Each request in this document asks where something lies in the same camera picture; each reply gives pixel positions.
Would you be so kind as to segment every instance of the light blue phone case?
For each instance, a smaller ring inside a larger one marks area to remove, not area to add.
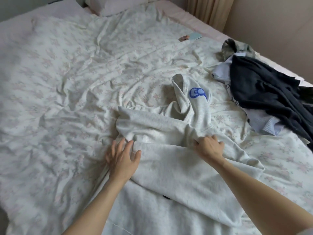
[[[201,37],[202,37],[202,35],[197,33],[197,32],[193,32],[189,35],[190,40],[200,39]]]

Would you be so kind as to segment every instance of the forearm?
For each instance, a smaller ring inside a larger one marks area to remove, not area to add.
[[[263,235],[295,235],[313,227],[310,213],[230,162],[225,160],[213,167]]]
[[[109,180],[82,215],[68,227],[63,235],[100,235],[113,203],[123,186],[123,182]]]

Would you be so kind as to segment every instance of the pile of clothes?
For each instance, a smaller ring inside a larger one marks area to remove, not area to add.
[[[307,140],[313,149],[313,87],[276,71],[256,59],[247,44],[227,39],[222,46],[225,62],[212,75],[224,82],[231,99],[247,114],[258,132],[279,135],[287,127]]]

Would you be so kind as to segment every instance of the camouflage fabric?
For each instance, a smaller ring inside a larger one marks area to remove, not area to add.
[[[231,55],[237,52],[246,52],[247,57],[255,58],[255,51],[250,45],[233,39],[226,39],[222,45],[224,60],[227,60]]]

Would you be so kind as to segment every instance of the hand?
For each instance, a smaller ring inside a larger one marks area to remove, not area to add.
[[[194,150],[212,167],[225,161],[224,146],[224,142],[217,141],[216,135],[200,137],[198,141],[194,141]]]
[[[138,168],[141,151],[137,151],[135,158],[132,161],[130,158],[130,150],[134,141],[129,141],[123,149],[125,138],[118,143],[116,147],[116,141],[112,142],[111,152],[105,156],[106,162],[110,168],[109,180],[115,180],[123,183],[123,185],[131,178]]]

